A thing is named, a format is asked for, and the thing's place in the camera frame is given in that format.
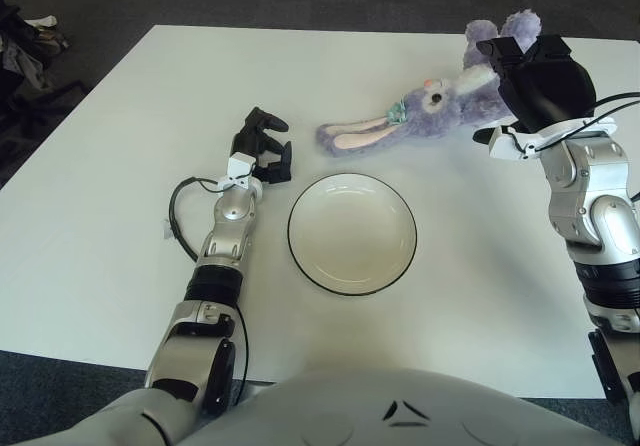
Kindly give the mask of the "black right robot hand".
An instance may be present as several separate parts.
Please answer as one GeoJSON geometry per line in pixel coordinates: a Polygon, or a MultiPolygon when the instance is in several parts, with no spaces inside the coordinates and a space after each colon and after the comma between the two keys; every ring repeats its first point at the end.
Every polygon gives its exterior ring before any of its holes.
{"type": "Polygon", "coordinates": [[[517,120],[534,134],[553,124],[591,117],[596,92],[586,69],[559,35],[540,35],[527,51],[513,37],[476,43],[497,73],[499,94],[517,120]]]}

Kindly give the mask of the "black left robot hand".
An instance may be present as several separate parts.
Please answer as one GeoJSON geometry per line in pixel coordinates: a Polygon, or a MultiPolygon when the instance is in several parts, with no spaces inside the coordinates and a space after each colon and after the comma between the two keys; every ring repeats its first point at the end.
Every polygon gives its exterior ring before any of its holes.
{"type": "Polygon", "coordinates": [[[291,176],[292,145],[288,141],[281,144],[269,136],[266,130],[288,132],[289,125],[277,116],[254,107],[245,118],[244,126],[234,136],[231,154],[243,153],[255,160],[250,175],[260,182],[277,184],[289,182],[291,176]],[[260,166],[259,159],[265,153],[280,157],[279,161],[260,166]]]}

